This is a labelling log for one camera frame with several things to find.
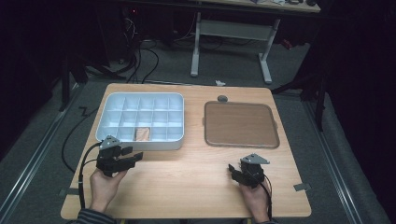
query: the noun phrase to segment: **gray floor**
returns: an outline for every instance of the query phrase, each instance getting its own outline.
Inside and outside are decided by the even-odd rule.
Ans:
[[[240,51],[241,48],[255,49],[254,45],[221,46],[208,50],[213,45],[207,44],[203,47],[208,49],[201,51],[199,76],[190,77],[190,42],[182,42],[172,48],[158,43],[152,50],[160,60],[148,83],[215,86],[215,81],[220,80],[226,86],[274,89],[293,79],[309,49],[308,45],[291,50],[274,45],[268,57],[274,82],[266,85],[257,55]],[[147,42],[145,46],[154,46],[154,42]],[[142,62],[137,73],[140,80],[156,64],[156,57],[150,51],[142,50],[141,53]],[[60,216],[64,202],[62,191],[68,188],[73,174],[61,159],[64,139],[84,118],[80,107],[86,106],[90,112],[99,106],[106,85],[110,82],[117,81],[103,76],[90,76],[87,85],[78,86],[73,91],[75,100],[64,113],[58,111],[61,106],[61,87],[55,87],[54,97],[34,115],[19,141],[0,163],[3,171],[0,173],[0,200],[5,202],[0,214],[4,223],[66,222]],[[329,97],[323,116],[324,132],[319,133],[312,123],[313,103],[301,102],[298,92],[287,91],[274,97],[302,180],[312,187],[306,192],[312,215],[277,219],[281,223],[389,223],[350,150]],[[81,122],[67,141],[65,158],[72,167],[77,166],[94,115]],[[59,126],[54,127],[54,123],[59,123]],[[55,132],[49,132],[53,135],[46,134],[48,130]],[[38,158],[42,160],[37,159],[37,151],[41,153],[42,157]],[[36,169],[25,170],[25,167]]]

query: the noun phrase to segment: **white desk leg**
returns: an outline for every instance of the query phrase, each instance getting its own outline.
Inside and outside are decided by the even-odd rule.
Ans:
[[[194,47],[194,53],[192,54],[192,63],[191,63],[192,77],[198,77],[200,34],[201,34],[201,12],[197,12],[197,22],[195,28],[195,47]]]
[[[262,65],[262,75],[264,76],[264,81],[267,84],[272,83],[270,70],[268,69],[268,64],[267,64],[267,57],[268,57],[268,53],[270,52],[271,46],[274,42],[274,38],[275,38],[277,27],[279,26],[279,23],[280,23],[280,20],[275,20],[274,25],[271,29],[270,36],[268,38],[267,46],[264,50],[264,53],[259,54],[260,64]]]

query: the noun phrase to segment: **black cable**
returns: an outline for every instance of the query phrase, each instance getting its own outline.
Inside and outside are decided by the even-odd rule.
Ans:
[[[201,49],[213,50],[213,49],[218,49],[219,47],[221,47],[221,46],[223,45],[224,40],[223,40],[223,37],[222,37],[222,36],[212,37],[212,39],[214,39],[214,41],[210,41],[210,39],[211,39],[210,37],[204,35],[204,38],[205,38],[205,40],[207,41],[207,43],[218,43],[218,41],[216,40],[216,38],[219,38],[219,44],[218,44],[217,46],[215,46],[214,48],[205,48],[205,47],[203,47],[202,43],[200,43],[199,46],[200,46]]]
[[[129,42],[129,37],[128,37],[130,35],[129,34],[129,30],[126,30],[126,33],[124,32],[124,35],[126,37],[126,48],[127,48],[125,58],[129,59],[128,64],[125,67],[113,72],[113,71],[105,68],[101,64],[95,64],[93,62],[90,62],[87,59],[83,59],[84,62],[86,62],[89,65],[91,65],[93,68],[98,70],[100,73],[95,73],[95,72],[85,68],[86,72],[88,72],[88,73],[90,73],[92,75],[95,75],[95,76],[108,75],[108,76],[113,77],[113,78],[115,77],[115,78],[121,79],[123,77],[118,76],[119,74],[122,74],[122,73],[124,73],[126,71],[129,71],[135,66],[136,60],[135,60],[135,56],[134,56],[134,39],[137,36],[137,35],[135,35],[137,33],[134,32],[135,31],[134,23],[131,20],[129,20],[129,19],[128,19],[128,21],[134,27],[134,29],[132,29],[133,34],[132,34],[132,37],[131,37],[131,42]]]
[[[233,41],[233,39],[235,39],[235,38],[225,38],[223,41],[226,44],[236,45],[236,46],[246,46],[246,45],[253,44],[253,43],[256,43],[259,41],[259,40],[249,39],[249,40],[246,40],[246,42],[244,42],[244,43],[238,43],[238,42]]]
[[[99,107],[95,108],[93,111],[91,111],[89,114],[87,114],[87,116],[85,118],[83,118],[82,120],[80,120],[74,127],[73,129],[70,131],[70,133],[66,136],[66,138],[64,139],[64,144],[62,145],[62,161],[64,162],[64,165],[72,172],[74,173],[76,170],[74,170],[66,161],[66,159],[64,158],[64,149],[66,147],[66,143],[67,140],[70,138],[70,136],[72,135],[72,133],[76,130],[76,128],[85,120],[87,119],[90,115],[92,115],[96,110],[98,110]]]
[[[148,51],[150,51],[151,53],[153,53],[153,54],[155,55],[155,57],[157,58],[157,62],[155,63],[155,66],[151,69],[151,71],[150,71],[147,75],[145,75],[145,77],[144,77],[143,80],[142,80],[142,84],[145,83],[146,79],[149,77],[149,75],[151,75],[152,72],[154,72],[154,70],[155,70],[155,69],[157,68],[157,66],[158,66],[158,63],[160,62],[160,57],[158,57],[158,54],[157,54],[156,52],[152,51],[151,49],[145,49],[145,50],[148,50]]]
[[[102,144],[102,142],[98,142],[93,144],[90,148],[88,148],[87,152],[84,155],[84,158],[82,159],[81,165],[79,166],[79,175],[78,175],[78,196],[79,196],[79,203],[81,205],[81,209],[85,208],[85,198],[84,198],[84,186],[83,186],[83,179],[84,176],[82,174],[82,171],[84,170],[85,164],[88,162],[85,162],[87,160],[88,154],[95,148],[99,147]]]
[[[179,40],[189,39],[189,38],[195,36],[195,34],[191,35],[191,31],[192,31],[192,28],[194,27],[194,24],[196,23],[196,22],[195,22],[196,17],[197,17],[197,12],[194,13],[194,17],[192,18],[192,22],[191,22],[191,26],[190,26],[189,31],[188,31],[185,35],[183,35],[181,38],[179,38],[179,39],[174,39],[174,40],[173,40],[174,43],[176,43],[176,42],[179,41]]]
[[[107,75],[111,78],[115,78],[115,79],[124,79],[124,77],[119,76],[120,71],[117,71],[117,72],[110,71],[109,69],[105,68],[101,64],[99,64],[95,61],[91,61],[90,59],[84,57],[83,55],[78,55],[78,54],[74,54],[74,55],[76,56],[76,60],[78,60],[80,63],[85,64],[86,66],[91,66],[94,69],[101,72],[102,74],[105,74],[105,75]]]
[[[177,41],[175,41],[174,43],[175,43],[176,45],[181,46],[181,47],[192,46],[192,45],[194,45],[195,40],[190,40],[190,38],[185,38],[185,39],[182,39],[182,40],[177,40]],[[180,44],[179,42],[190,42],[190,43],[189,43],[189,44]]]
[[[137,82],[137,70],[139,69],[140,63],[142,61],[142,53],[141,53],[141,50],[140,50],[140,45],[139,45],[139,48],[138,48],[138,52],[139,52],[139,63],[137,64],[137,66],[136,65],[134,66],[134,72],[128,77],[128,79],[126,80],[126,83],[129,83],[129,81],[131,80],[132,77],[135,77],[136,78],[136,82]]]
[[[272,220],[272,199],[271,199],[271,194],[268,192],[268,189],[264,186],[264,184],[261,183],[261,182],[260,182],[249,170],[247,170],[247,173],[248,173],[253,179],[255,179],[256,182],[257,182],[258,184],[260,184],[260,186],[262,186],[262,188],[264,189],[265,193],[267,194],[267,197],[268,197],[268,211],[267,211],[267,213],[268,213],[268,217],[270,218],[270,220]],[[271,193],[272,193],[272,184],[271,184],[271,181],[270,181],[270,179],[268,178],[267,175],[264,175],[264,180],[265,180],[265,179],[267,179],[268,185],[269,185],[269,188],[270,188],[270,191],[271,191]]]
[[[92,162],[92,161],[97,161],[97,159],[94,159],[94,160],[90,160],[90,161],[85,162],[85,163],[84,163],[84,166],[85,166],[86,164]]]

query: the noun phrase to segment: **wire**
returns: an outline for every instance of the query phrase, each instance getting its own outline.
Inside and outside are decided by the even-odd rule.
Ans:
[[[129,78],[126,80],[126,83],[129,83],[129,81],[130,81],[133,77],[135,77],[136,82],[137,82],[137,70],[139,69],[140,63],[141,63],[141,61],[142,61],[142,53],[141,53],[141,51],[140,51],[140,45],[139,45],[139,48],[138,48],[138,52],[139,52],[139,63],[137,64],[137,66],[136,66],[136,64],[134,65],[134,72],[133,72],[133,73],[129,76]]]
[[[189,38],[195,36],[195,34],[194,35],[190,35],[190,36],[187,36],[187,35],[189,35],[191,33],[192,27],[194,27],[194,22],[195,22],[196,16],[197,16],[197,13],[195,12],[194,13],[194,17],[192,18],[192,23],[191,23],[191,26],[190,26],[190,30],[183,37],[181,37],[179,39],[175,39],[174,42],[177,42],[178,40],[189,39]]]
[[[90,152],[95,148],[95,147],[99,147],[102,144],[102,142],[98,142],[93,144],[90,148],[88,148],[87,152],[84,155],[84,158],[82,159],[81,165],[79,167],[79,175],[78,175],[78,195],[79,195],[79,203],[81,205],[81,209],[85,208],[85,198],[84,198],[84,186],[83,186],[83,180],[84,180],[84,176],[82,174],[82,171],[84,170],[84,166],[85,164],[87,164],[88,162],[85,162],[85,160],[87,160],[88,154],[90,154]]]
[[[160,57],[158,57],[158,54],[156,52],[152,51],[151,49],[146,49],[146,50],[150,51],[151,53],[153,53],[155,55],[155,57],[157,58],[157,62],[155,63],[155,66],[151,69],[151,71],[147,75],[145,75],[145,77],[142,80],[142,84],[145,83],[146,79],[149,77],[149,75],[151,75],[152,72],[154,72],[154,70],[158,66],[158,63],[160,62]]]
[[[188,38],[183,39],[183,40],[178,40],[177,42],[175,42],[176,45],[179,45],[181,47],[188,47],[188,46],[192,46],[195,44],[195,42],[193,40],[189,40]]]
[[[90,115],[92,115],[96,110],[98,110],[99,107],[95,108],[93,111],[91,111],[89,114],[87,114],[87,116],[85,118],[83,118],[82,120],[80,120],[70,131],[70,133],[66,136],[66,138],[64,139],[64,144],[62,145],[62,161],[64,162],[64,165],[67,167],[67,169],[69,169],[72,173],[74,173],[76,170],[74,170],[66,161],[66,159],[64,158],[64,149],[66,147],[66,143],[67,140],[70,138],[70,136],[72,135],[72,133],[76,130],[76,128],[85,120],[87,119]]]
[[[247,170],[247,173],[253,178],[253,179],[255,179],[256,180],[256,182],[258,183],[258,184],[260,184],[260,186],[262,186],[262,188],[264,189],[264,191],[265,191],[265,194],[267,195],[267,197],[268,197],[268,217],[270,218],[270,220],[272,220],[272,199],[271,199],[271,194],[268,192],[268,189],[264,186],[264,184],[262,183],[262,182],[260,182],[249,170]],[[267,179],[267,181],[268,181],[268,185],[269,185],[269,188],[270,188],[270,191],[271,191],[271,193],[272,193],[272,184],[271,184],[271,181],[270,181],[270,179],[268,178],[268,176],[267,175],[264,175],[264,180],[265,179]]]
[[[249,40],[245,40],[246,42],[244,43],[238,43],[232,40],[235,40],[236,38],[225,38],[224,39],[224,43],[226,44],[231,44],[231,45],[236,45],[236,46],[245,46],[245,45],[249,45],[249,44],[254,44],[256,42],[258,42],[259,40],[254,40],[254,39],[249,39]]]
[[[204,37],[206,40],[208,40],[208,43],[217,43],[216,38],[219,38],[219,44],[217,46],[215,46],[214,48],[205,48],[202,46],[202,44],[200,44],[201,49],[208,49],[208,50],[218,49],[223,44],[223,37],[221,37],[221,36],[216,36],[216,37],[210,38],[209,36],[204,35]]]
[[[130,30],[131,27],[133,26],[134,29],[132,30],[132,35],[131,35],[131,41],[133,41],[133,40],[134,40],[134,34],[135,34],[135,31],[136,31],[136,26],[134,25],[134,22],[131,21],[129,18],[124,18],[124,19],[130,23],[129,26],[128,26],[128,28],[126,28],[126,33],[125,33],[125,32],[123,33],[124,36],[125,36],[125,38],[126,38],[127,48],[129,48],[129,47],[131,47],[131,45],[129,44],[129,37],[128,37],[128,34],[127,34],[127,33],[129,32],[129,30]]]
[[[97,161],[97,159],[94,159],[94,160],[90,160],[90,161],[85,162],[85,163],[84,163],[84,166],[85,166],[86,164],[92,162],[92,161]]]

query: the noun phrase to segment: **dark background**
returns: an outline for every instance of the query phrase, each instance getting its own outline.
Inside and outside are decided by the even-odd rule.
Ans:
[[[322,13],[348,16],[349,20],[321,25],[301,21],[301,27],[281,22],[276,43],[310,43],[296,79],[313,73],[327,81],[336,114],[346,138],[389,218],[395,221],[394,146],[396,109],[395,3],[382,1],[321,1]],[[2,136],[7,142],[3,158],[28,124],[30,117],[51,97],[60,79],[62,61],[77,53],[107,65],[122,58],[114,53],[122,21],[116,7],[105,13],[89,4],[36,0],[0,3],[0,73]],[[103,24],[102,16],[115,22]],[[190,28],[191,12],[139,9],[137,21],[146,22],[142,35],[171,44],[173,30]],[[313,79],[299,88],[318,87]]]

